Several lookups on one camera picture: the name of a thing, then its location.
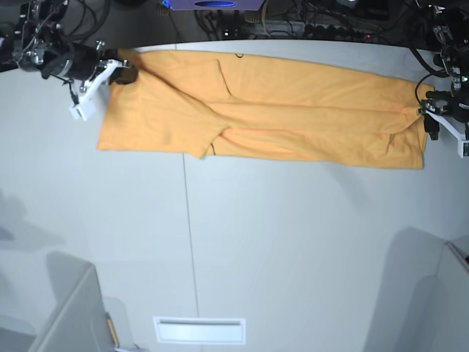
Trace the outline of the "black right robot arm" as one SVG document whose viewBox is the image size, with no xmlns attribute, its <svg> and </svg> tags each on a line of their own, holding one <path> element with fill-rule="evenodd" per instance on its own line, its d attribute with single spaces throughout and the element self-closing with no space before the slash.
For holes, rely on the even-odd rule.
<svg viewBox="0 0 469 352">
<path fill-rule="evenodd" d="M 106 49 L 98 40 L 94 46 L 86 41 L 106 22 L 111 1 L 103 2 L 102 12 L 96 12 L 80 1 L 83 13 L 78 25 L 65 32 L 62 20 L 69 1 L 2 1 L 1 8 L 18 7 L 17 23 L 1 23 L 1 72 L 15 68 L 38 72 L 44 79 L 57 78 L 68 85 L 70 94 L 75 82 L 84 94 L 101 78 L 105 81 L 129 84 L 136 79 L 136 69 L 116 50 Z"/>
</svg>

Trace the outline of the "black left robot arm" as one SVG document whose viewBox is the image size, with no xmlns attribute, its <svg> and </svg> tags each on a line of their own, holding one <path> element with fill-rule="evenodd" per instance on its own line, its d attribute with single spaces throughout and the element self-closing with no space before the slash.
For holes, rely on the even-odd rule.
<svg viewBox="0 0 469 352">
<path fill-rule="evenodd" d="M 467 1 L 417 1 L 417 6 L 433 12 L 432 31 L 440 44 L 433 64 L 428 65 L 418 54 L 414 56 L 427 70 L 428 77 L 451 80 L 447 91 L 428 91 L 418 100 L 419 114 L 424 117 L 425 131 L 432 140 L 444 126 L 462 145 L 468 144 L 468 13 Z"/>
</svg>

